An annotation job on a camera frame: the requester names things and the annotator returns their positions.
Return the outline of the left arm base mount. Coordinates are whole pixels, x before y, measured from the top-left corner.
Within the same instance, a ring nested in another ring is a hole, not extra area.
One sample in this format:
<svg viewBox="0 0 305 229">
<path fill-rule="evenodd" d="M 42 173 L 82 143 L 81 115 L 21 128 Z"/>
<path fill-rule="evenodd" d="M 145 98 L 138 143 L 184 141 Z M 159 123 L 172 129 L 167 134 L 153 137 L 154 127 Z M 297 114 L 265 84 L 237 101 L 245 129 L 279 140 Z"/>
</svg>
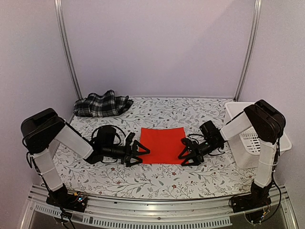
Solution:
<svg viewBox="0 0 305 229">
<path fill-rule="evenodd" d="M 79 191 L 69 193 L 65 187 L 56 191 L 51 191 L 46 199 L 46 203 L 62 209 L 85 212 L 88 196 Z"/>
</svg>

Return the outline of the black white plaid skirt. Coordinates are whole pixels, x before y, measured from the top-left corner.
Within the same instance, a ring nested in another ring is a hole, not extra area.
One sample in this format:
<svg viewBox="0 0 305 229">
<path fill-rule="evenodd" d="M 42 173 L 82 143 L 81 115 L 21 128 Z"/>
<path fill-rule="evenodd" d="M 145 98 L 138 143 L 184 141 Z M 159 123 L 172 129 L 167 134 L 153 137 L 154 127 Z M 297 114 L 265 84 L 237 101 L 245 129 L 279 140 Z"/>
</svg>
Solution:
<svg viewBox="0 0 305 229">
<path fill-rule="evenodd" d="M 73 114 L 78 117 L 111 117 L 122 115 L 133 105 L 129 96 L 116 96 L 114 90 L 103 95 L 90 93 L 74 103 Z"/>
</svg>

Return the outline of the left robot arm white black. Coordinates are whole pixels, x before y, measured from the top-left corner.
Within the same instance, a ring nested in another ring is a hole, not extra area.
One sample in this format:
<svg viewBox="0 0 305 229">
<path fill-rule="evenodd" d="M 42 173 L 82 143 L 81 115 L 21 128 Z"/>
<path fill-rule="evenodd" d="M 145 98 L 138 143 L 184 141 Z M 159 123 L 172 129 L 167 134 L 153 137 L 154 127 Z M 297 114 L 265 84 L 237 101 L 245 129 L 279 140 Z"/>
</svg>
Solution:
<svg viewBox="0 0 305 229">
<path fill-rule="evenodd" d="M 49 196 L 60 207 L 71 203 L 71 195 L 62 182 L 50 152 L 50 145 L 58 142 L 64 145 L 88 164 L 102 162 L 105 157 L 120 160 L 121 164 L 132 167 L 141 164 L 142 155 L 150 150 L 134 139 L 135 133 L 124 134 L 123 143 L 115 143 L 119 127 L 103 125 L 94 130 L 91 139 L 83 137 L 67 121 L 59 117 L 52 108 L 43 110 L 27 119 L 20 126 L 22 144 L 28 150 L 27 160 L 42 178 Z"/>
</svg>

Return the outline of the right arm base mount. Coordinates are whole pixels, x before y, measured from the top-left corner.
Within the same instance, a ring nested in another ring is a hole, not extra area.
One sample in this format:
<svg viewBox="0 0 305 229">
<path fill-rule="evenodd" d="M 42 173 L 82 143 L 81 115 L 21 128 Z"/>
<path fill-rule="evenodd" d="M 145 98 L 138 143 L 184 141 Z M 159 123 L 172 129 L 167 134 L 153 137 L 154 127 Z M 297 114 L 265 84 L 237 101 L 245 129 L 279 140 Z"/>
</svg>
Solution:
<svg viewBox="0 0 305 229">
<path fill-rule="evenodd" d="M 264 193 L 261 191 L 252 191 L 247 195 L 232 196 L 228 201 L 228 205 L 233 209 L 234 213 L 261 208 L 270 204 L 269 192 Z"/>
</svg>

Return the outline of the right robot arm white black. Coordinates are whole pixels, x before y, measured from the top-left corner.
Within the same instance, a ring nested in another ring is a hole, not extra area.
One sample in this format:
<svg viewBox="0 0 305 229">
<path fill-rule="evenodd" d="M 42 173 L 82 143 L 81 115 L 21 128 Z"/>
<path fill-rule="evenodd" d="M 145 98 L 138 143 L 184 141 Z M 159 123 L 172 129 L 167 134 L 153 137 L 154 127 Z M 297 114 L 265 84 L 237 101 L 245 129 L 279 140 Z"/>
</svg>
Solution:
<svg viewBox="0 0 305 229">
<path fill-rule="evenodd" d="M 225 142 L 253 127 L 260 142 L 260 156 L 246 203 L 250 208 L 256 208 L 264 202 L 274 183 L 274 171 L 280 156 L 280 138 L 284 134 L 285 125 L 285 117 L 278 110 L 265 100 L 259 100 L 244 108 L 221 129 L 212 121 L 203 123 L 200 131 L 204 142 L 198 144 L 187 137 L 181 139 L 184 149 L 178 158 L 183 160 L 182 166 L 200 165 L 205 155 L 223 148 Z"/>
</svg>

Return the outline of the red garment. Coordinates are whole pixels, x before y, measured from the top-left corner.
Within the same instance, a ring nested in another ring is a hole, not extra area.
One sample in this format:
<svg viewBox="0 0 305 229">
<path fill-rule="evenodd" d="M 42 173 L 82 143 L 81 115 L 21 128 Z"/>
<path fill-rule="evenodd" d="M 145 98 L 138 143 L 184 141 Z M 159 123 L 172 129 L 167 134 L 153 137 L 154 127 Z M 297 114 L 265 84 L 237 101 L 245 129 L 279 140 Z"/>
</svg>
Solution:
<svg viewBox="0 0 305 229">
<path fill-rule="evenodd" d="M 142 128 L 140 143 L 150 150 L 141 156 L 143 164 L 179 165 L 183 162 L 179 154 L 184 150 L 181 139 L 185 138 L 184 128 L 149 129 Z"/>
</svg>

